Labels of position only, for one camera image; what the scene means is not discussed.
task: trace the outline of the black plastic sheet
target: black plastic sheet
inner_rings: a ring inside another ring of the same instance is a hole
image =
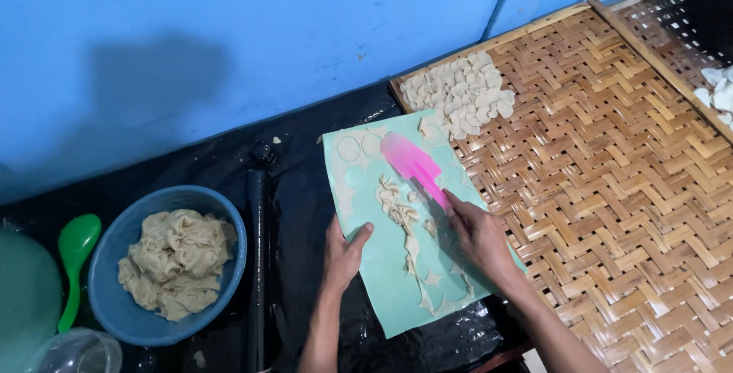
[[[220,316],[192,338],[153,349],[123,344],[123,371],[250,373],[270,364],[274,371],[295,371],[320,284],[325,228],[334,214],[323,146],[316,142],[326,132],[402,115],[387,88],[386,83],[365,87],[0,207],[0,218],[38,240],[61,264],[57,237],[77,215],[99,215],[104,230],[135,200],[160,188],[197,184],[221,192],[240,209],[248,231],[249,255],[237,292]],[[275,136],[280,144],[273,144]],[[269,174],[251,172],[256,169]],[[86,297],[78,324],[100,329]],[[357,275],[343,297],[339,367],[353,372],[468,371],[525,340],[495,296],[386,340]],[[199,350],[205,369],[192,357]]]

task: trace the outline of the right hand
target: right hand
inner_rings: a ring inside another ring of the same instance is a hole
[[[509,251],[501,220],[475,204],[461,201],[449,190],[443,192],[452,206],[446,214],[468,260],[502,291],[527,283]]]

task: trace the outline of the dough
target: dough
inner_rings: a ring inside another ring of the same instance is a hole
[[[119,260],[117,280],[142,308],[159,308],[159,316],[179,321],[216,301],[216,277],[236,239],[234,227],[211,214],[153,214],[142,222],[140,241]]]

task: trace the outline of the bamboo tray frame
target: bamboo tray frame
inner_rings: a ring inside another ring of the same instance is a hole
[[[598,0],[486,50],[508,119],[453,147],[537,294],[614,372],[733,371],[733,132]]]

